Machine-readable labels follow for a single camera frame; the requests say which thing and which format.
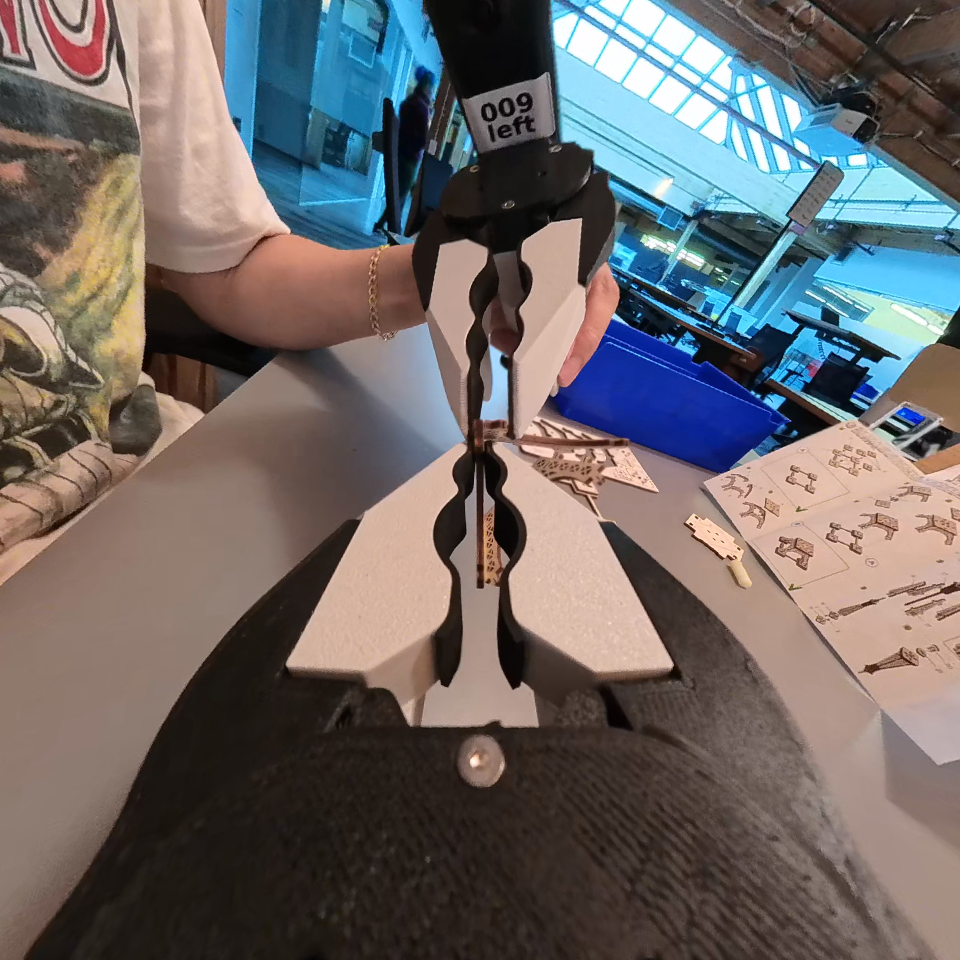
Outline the white ceiling unit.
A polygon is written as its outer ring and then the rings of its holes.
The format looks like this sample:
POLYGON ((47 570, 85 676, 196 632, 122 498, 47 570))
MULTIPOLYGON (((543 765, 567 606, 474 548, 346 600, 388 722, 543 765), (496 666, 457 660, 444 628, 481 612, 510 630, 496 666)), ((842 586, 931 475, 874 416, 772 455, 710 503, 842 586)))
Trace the white ceiling unit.
POLYGON ((878 134, 880 116, 881 107, 870 93, 836 91, 802 116, 793 138, 822 158, 863 154, 878 134))

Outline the paper instruction sheet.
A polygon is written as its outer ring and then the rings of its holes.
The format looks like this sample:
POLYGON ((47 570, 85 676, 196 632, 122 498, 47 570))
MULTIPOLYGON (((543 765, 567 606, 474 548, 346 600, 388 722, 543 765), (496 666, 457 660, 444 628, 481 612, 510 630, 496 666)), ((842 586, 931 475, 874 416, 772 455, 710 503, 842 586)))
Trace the paper instruction sheet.
POLYGON ((959 757, 959 491, 857 420, 703 488, 877 703, 959 757))

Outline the wooden lattice arch piece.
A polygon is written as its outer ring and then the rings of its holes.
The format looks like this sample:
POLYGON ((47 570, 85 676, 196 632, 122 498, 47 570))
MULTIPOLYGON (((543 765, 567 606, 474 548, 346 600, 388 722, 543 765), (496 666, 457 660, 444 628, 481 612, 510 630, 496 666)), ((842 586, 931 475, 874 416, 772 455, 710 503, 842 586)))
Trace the wooden lattice arch piece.
MULTIPOLYGON (((532 445, 547 450, 561 450, 564 448, 601 450, 601 449, 622 449, 630 445, 627 438, 617 437, 541 437, 539 435, 523 435, 519 438, 510 438, 508 436, 509 422, 504 419, 485 420, 486 424, 486 447, 494 442, 507 442, 520 447, 523 445, 532 445)), ((500 547, 496 538, 496 508, 490 508, 485 512, 485 534, 486 534, 486 586, 498 587, 500 577, 503 572, 503 565, 500 559, 500 547)))
POLYGON ((476 538, 476 587, 483 590, 486 584, 486 534, 485 534, 485 489, 486 489, 486 423, 477 418, 472 426, 472 456, 474 464, 475 538, 476 538))

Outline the small wooden arch piece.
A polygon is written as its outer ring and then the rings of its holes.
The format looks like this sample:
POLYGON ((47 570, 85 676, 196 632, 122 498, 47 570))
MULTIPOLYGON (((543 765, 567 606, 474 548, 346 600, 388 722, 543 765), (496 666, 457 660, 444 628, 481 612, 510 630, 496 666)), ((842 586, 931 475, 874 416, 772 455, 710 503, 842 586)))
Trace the small wooden arch piece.
POLYGON ((546 479, 556 483, 580 484, 591 488, 606 482, 601 464, 585 459, 551 457, 536 459, 533 469, 546 479))

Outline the person's left forearm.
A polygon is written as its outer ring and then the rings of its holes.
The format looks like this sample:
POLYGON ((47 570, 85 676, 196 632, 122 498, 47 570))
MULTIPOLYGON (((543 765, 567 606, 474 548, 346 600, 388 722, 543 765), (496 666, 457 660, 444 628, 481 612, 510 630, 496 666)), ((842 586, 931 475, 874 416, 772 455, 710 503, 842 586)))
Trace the person's left forearm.
POLYGON ((412 254, 409 245, 342 250, 277 235, 228 269, 160 275, 215 330, 255 347, 305 352, 422 325, 412 254))

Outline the wooden arch cutout sheet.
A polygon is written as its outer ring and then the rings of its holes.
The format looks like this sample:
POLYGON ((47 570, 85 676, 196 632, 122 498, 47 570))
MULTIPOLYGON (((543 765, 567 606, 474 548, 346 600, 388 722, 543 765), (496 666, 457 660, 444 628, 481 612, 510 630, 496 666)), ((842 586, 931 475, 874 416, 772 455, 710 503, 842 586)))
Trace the wooden arch cutout sheet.
POLYGON ((559 471, 552 467, 543 472, 584 497, 597 497, 600 485, 605 482, 620 483, 647 493, 659 491, 629 441, 558 419, 536 417, 520 441, 519 450, 536 462, 551 460, 577 465, 576 469, 559 471))

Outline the blue plastic bin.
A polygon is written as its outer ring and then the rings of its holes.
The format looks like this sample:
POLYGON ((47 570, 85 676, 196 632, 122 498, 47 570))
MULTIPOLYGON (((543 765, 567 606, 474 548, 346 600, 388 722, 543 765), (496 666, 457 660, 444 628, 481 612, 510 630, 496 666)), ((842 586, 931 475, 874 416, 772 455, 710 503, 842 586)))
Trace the blue plastic bin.
POLYGON ((722 474, 786 425, 779 411, 708 362, 615 318, 559 414, 722 474))

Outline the grey desk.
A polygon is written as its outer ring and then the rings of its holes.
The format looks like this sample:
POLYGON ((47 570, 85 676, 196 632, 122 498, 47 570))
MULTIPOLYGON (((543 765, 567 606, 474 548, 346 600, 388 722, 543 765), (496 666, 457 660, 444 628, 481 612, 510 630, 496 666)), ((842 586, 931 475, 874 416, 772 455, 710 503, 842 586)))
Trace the grey desk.
MULTIPOLYGON (((428 332, 278 357, 2 585, 2 958, 90 865, 213 647, 343 521, 461 438, 428 332)), ((658 493, 600 510, 696 594, 786 703, 872 870, 958 958, 958 764, 881 714, 754 556, 752 587, 685 528, 731 526, 707 474, 644 448, 658 493)))

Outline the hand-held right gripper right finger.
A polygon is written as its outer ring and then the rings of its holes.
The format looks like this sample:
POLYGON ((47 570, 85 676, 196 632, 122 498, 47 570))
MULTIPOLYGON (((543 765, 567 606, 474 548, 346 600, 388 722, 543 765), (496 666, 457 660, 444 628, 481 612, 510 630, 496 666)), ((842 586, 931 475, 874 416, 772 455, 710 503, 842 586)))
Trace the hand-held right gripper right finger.
POLYGON ((497 653, 511 688, 559 706, 573 692, 661 680, 674 660, 597 519, 505 443, 486 448, 504 562, 497 653))

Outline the dark background work desk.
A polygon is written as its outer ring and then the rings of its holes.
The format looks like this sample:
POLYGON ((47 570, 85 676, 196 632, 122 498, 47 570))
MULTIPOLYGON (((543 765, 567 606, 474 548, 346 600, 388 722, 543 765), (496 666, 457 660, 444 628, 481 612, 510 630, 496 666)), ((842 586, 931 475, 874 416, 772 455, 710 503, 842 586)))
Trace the dark background work desk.
POLYGON ((674 294, 621 270, 613 270, 620 289, 618 316, 629 326, 677 346, 690 336, 693 360, 707 362, 742 386, 756 372, 760 354, 721 335, 701 311, 674 294))
POLYGON ((845 349, 853 351, 850 361, 854 364, 858 364, 861 360, 880 363, 884 359, 893 361, 903 359, 886 347, 838 324, 827 322, 821 318, 810 317, 795 310, 783 310, 781 314, 791 321, 797 329, 813 330, 818 338, 834 345, 843 345, 845 349))

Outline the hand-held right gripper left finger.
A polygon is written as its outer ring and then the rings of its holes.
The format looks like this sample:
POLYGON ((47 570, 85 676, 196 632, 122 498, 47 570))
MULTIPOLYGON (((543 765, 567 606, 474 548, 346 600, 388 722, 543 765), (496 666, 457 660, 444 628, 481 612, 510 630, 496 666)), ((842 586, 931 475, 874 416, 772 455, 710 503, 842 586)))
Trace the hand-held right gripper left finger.
POLYGON ((474 456, 461 442, 364 512, 286 661, 295 676, 389 690, 400 705, 450 686, 474 456))

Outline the person's printed white shirt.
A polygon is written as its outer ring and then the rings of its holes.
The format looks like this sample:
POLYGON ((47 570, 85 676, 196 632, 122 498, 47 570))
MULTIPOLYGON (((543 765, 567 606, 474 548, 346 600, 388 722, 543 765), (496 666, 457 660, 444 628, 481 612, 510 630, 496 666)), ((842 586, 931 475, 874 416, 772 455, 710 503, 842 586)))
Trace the person's printed white shirt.
POLYGON ((227 270, 289 230, 199 2, 1 8, 7 581, 203 417, 143 371, 147 266, 227 270))

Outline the cross-shaped wooden platform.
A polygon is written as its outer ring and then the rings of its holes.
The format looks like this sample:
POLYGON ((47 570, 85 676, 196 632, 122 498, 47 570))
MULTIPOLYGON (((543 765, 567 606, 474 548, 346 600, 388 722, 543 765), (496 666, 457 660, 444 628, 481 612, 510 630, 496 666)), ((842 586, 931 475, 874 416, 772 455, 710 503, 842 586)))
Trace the cross-shaped wooden platform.
POLYGON ((725 562, 741 562, 743 547, 736 539, 712 520, 692 513, 683 523, 691 536, 725 562))

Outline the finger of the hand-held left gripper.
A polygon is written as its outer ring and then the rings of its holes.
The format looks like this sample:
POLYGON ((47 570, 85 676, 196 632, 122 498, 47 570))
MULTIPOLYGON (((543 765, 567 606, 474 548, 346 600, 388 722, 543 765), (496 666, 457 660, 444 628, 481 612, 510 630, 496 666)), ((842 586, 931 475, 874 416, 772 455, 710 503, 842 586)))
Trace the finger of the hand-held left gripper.
POLYGON ((498 271, 486 248, 471 239, 440 244, 425 314, 443 388, 465 438, 474 434, 492 396, 491 304, 498 271))
POLYGON ((558 220, 527 237, 518 259, 526 294, 509 375, 510 436, 521 438, 551 395, 586 309, 579 278, 583 220, 558 220))

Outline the white hanging sign board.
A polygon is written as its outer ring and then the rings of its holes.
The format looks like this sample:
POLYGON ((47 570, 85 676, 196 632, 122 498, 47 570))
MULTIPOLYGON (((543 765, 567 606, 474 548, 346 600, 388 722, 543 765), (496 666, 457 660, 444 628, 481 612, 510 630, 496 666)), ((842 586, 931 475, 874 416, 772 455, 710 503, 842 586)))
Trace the white hanging sign board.
POLYGON ((789 227, 794 233, 802 234, 811 226, 843 179, 843 170, 834 163, 822 162, 787 211, 789 227))

